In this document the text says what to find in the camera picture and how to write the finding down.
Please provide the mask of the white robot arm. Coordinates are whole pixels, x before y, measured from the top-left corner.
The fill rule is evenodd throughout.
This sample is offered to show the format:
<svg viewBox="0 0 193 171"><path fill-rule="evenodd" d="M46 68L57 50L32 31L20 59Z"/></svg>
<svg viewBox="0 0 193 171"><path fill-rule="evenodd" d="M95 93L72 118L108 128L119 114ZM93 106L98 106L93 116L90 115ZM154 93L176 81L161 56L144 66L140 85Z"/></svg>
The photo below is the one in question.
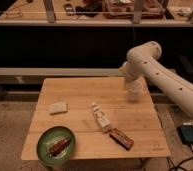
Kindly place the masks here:
<svg viewBox="0 0 193 171"><path fill-rule="evenodd" d="M122 76L133 82L144 75L193 118L193 84L162 66L158 62L161 55L162 48L155 41L133 47L120 67Z"/></svg>

